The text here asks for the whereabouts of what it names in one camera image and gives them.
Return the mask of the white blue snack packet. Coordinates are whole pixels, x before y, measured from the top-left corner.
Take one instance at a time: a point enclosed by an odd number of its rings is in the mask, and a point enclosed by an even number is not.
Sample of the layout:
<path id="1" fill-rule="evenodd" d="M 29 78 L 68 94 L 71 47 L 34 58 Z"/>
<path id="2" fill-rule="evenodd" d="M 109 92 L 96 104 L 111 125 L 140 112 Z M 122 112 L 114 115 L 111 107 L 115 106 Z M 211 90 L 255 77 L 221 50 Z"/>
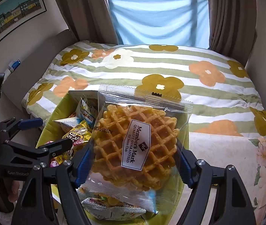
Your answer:
<path id="1" fill-rule="evenodd" d="M 54 120 L 54 122 L 66 133 L 82 121 L 85 122 L 89 128 L 93 128 L 96 117 L 97 110 L 91 104 L 91 101 L 83 95 L 77 105 L 74 117 L 58 119 Z"/>

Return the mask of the yellow popcorn snack bag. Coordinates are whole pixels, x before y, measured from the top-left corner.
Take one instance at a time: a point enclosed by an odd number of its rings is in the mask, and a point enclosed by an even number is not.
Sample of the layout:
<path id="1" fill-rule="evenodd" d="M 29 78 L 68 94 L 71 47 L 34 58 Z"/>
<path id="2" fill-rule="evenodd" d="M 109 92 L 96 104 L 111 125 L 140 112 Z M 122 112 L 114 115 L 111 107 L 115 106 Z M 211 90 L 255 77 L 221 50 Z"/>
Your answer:
<path id="1" fill-rule="evenodd" d="M 62 138 L 72 140 L 72 147 L 70 150 L 65 151 L 63 154 L 55 157 L 56 162 L 60 165 L 65 160 L 71 160 L 74 154 L 81 150 L 86 143 L 90 140 L 92 136 L 91 129 L 88 123 L 82 120 L 78 125 L 73 127 L 68 133 L 66 133 Z"/>

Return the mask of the left brown curtain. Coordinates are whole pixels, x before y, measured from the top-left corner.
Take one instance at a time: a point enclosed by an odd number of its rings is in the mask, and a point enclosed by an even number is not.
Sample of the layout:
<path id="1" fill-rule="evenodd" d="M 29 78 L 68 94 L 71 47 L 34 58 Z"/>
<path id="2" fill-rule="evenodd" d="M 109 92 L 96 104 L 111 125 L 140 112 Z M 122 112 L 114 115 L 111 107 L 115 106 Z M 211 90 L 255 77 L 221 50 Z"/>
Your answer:
<path id="1" fill-rule="evenodd" d="M 55 0 L 77 41 L 118 44 L 108 0 Z"/>

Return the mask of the pale green snack packet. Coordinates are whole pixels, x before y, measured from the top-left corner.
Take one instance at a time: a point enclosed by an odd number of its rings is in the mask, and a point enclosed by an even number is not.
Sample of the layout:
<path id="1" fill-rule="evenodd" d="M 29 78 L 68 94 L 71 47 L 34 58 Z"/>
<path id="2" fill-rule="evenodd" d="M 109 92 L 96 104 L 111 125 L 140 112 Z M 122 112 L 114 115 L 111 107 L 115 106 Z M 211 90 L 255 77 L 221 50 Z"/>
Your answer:
<path id="1" fill-rule="evenodd" d="M 143 208 L 105 195 L 85 198 L 81 201 L 81 205 L 96 219 L 107 221 L 128 221 L 146 213 Z"/>

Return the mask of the floral striped quilt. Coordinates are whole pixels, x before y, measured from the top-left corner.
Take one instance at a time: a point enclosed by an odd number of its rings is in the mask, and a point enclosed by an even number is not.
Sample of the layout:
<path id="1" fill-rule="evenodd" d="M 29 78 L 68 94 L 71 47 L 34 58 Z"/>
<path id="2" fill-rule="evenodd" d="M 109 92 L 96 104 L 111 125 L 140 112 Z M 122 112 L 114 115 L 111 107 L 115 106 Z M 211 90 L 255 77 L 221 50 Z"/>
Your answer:
<path id="1" fill-rule="evenodd" d="M 191 132 L 266 139 L 266 110 L 244 67 L 208 49 L 77 42 L 59 52 L 22 100 L 48 120 L 69 90 L 170 89 L 194 104 Z"/>

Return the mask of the grey bed headboard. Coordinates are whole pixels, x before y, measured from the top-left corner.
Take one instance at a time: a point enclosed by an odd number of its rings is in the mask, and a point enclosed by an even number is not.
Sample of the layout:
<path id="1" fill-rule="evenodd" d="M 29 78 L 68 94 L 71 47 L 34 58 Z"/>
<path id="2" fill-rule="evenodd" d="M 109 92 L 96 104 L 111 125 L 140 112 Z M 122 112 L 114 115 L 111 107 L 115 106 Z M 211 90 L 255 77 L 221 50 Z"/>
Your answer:
<path id="1" fill-rule="evenodd" d="M 69 29 L 52 36 L 32 51 L 3 83 L 0 108 L 23 111 L 22 99 L 42 77 L 54 57 L 76 42 Z"/>

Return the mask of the cream floral bedsheet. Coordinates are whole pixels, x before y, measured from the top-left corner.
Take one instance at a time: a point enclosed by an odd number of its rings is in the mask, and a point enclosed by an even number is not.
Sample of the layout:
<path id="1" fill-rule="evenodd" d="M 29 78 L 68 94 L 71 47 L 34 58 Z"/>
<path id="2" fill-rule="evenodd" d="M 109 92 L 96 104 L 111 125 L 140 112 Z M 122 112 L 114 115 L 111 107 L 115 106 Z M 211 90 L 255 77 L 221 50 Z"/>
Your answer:
<path id="1" fill-rule="evenodd" d="M 256 224 L 266 214 L 266 140 L 263 137 L 189 133 L 189 150 L 211 166 L 233 165 L 249 194 Z"/>

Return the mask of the light blue window cloth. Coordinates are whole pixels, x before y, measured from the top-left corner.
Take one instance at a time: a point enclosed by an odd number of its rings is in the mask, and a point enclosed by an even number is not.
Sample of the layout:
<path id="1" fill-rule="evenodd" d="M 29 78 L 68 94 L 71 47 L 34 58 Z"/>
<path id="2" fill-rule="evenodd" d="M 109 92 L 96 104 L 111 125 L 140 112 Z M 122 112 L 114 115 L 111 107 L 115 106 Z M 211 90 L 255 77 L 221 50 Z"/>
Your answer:
<path id="1" fill-rule="evenodd" d="M 108 0 L 118 43 L 209 47 L 208 0 Z"/>

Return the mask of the framed houses picture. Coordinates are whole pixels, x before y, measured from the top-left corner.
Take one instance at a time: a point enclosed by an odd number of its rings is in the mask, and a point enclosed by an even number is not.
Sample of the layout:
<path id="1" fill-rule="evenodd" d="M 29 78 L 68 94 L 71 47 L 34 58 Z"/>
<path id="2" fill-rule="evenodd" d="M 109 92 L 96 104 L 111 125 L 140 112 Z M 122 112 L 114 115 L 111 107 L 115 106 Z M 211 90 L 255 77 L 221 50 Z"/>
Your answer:
<path id="1" fill-rule="evenodd" d="M 46 11 L 44 0 L 1 0 L 0 42 L 22 24 Z"/>

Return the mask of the brown curtain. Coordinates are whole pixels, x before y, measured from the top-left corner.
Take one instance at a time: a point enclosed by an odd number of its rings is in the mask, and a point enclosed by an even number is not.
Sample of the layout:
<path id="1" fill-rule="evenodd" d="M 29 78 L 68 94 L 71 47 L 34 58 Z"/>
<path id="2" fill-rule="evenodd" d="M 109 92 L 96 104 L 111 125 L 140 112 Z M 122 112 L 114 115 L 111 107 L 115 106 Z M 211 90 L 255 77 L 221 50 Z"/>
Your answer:
<path id="1" fill-rule="evenodd" d="M 209 49 L 246 65 L 256 41 L 256 0 L 208 0 Z"/>
<path id="2" fill-rule="evenodd" d="M 118 44 L 108 0 L 55 0 L 77 41 Z"/>

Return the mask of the right brown curtain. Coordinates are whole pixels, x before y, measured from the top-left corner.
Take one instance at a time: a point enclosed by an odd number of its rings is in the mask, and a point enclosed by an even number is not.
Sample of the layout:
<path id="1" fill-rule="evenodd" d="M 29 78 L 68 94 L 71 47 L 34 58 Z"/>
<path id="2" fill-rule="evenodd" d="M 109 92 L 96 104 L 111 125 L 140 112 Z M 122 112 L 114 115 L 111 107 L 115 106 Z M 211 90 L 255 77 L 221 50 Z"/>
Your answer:
<path id="1" fill-rule="evenodd" d="M 256 41 L 256 0 L 208 0 L 209 49 L 246 65 Z"/>

